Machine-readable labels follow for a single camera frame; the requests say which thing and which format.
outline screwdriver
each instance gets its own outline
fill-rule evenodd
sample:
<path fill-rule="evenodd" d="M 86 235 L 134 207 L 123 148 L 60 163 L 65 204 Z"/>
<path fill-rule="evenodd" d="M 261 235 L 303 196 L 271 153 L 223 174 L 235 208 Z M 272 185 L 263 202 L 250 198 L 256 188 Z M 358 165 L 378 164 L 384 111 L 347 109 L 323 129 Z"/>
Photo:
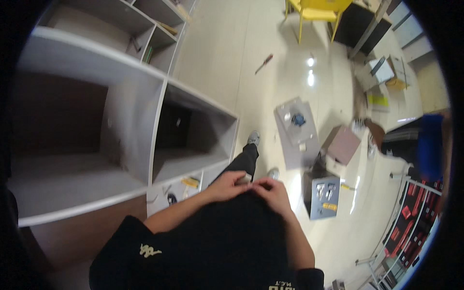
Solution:
<path fill-rule="evenodd" d="M 260 69 L 262 69 L 263 66 L 265 66 L 268 62 L 270 62 L 271 59 L 272 59 L 273 57 L 274 57 L 274 55 L 273 55 L 273 54 L 270 54 L 270 55 L 264 60 L 263 64 L 256 70 L 255 74 L 257 74 L 258 71 L 259 71 Z"/>

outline shirt sleeve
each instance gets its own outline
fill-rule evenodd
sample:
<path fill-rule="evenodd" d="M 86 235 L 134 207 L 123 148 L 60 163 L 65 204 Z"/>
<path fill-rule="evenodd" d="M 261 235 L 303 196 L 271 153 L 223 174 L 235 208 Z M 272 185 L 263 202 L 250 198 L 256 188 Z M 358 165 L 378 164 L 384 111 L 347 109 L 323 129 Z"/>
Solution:
<path fill-rule="evenodd" d="M 299 290 L 324 290 L 324 272 L 320 269 L 298 270 L 296 284 Z"/>
<path fill-rule="evenodd" d="M 133 249 L 140 248 L 140 240 L 149 236 L 153 233 L 139 219 L 126 216 L 90 265 L 90 288 L 127 290 L 128 262 L 134 255 Z"/>

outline shoe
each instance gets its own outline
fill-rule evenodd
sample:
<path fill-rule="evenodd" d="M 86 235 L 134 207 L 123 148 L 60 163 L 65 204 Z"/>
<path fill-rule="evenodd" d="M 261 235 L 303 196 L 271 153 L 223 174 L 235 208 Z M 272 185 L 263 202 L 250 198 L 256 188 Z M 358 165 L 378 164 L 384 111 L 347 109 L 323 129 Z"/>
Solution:
<path fill-rule="evenodd" d="M 246 142 L 246 144 L 255 144 L 256 147 L 258 147 L 259 138 L 260 136 L 258 130 L 253 130 L 251 134 L 248 136 L 248 141 Z"/>
<path fill-rule="evenodd" d="M 351 123 L 351 131 L 353 133 L 361 132 L 366 127 L 366 125 L 364 124 L 364 120 L 364 118 L 354 119 Z"/>
<path fill-rule="evenodd" d="M 367 138 L 367 158 L 374 158 L 375 151 L 377 151 L 377 146 L 372 141 L 372 134 L 369 134 L 369 137 Z"/>
<path fill-rule="evenodd" d="M 279 179 L 279 169 L 277 167 L 269 170 L 267 173 L 268 177 L 271 177 L 273 180 L 278 180 Z"/>

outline black pants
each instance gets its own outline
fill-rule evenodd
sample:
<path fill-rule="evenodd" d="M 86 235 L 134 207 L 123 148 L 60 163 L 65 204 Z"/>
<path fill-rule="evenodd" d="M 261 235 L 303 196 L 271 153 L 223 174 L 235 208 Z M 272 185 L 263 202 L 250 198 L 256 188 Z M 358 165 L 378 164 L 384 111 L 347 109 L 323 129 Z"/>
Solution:
<path fill-rule="evenodd" d="M 256 159 L 258 159 L 258 148 L 255 144 L 246 144 L 240 153 L 219 175 L 220 177 L 226 171 L 244 170 L 251 175 L 251 180 L 255 175 Z"/>

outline yellow handle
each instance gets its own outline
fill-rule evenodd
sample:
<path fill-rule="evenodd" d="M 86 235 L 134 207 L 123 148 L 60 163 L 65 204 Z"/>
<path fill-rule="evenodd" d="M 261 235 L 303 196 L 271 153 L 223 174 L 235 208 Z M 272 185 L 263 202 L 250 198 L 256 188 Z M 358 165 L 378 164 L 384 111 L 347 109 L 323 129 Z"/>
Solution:
<path fill-rule="evenodd" d="M 324 203 L 322 204 L 322 207 L 323 207 L 323 208 L 327 208 L 327 209 L 331 209 L 331 210 L 333 210 L 334 212 L 337 211 L 337 205 L 334 205 L 333 203 L 324 202 Z"/>

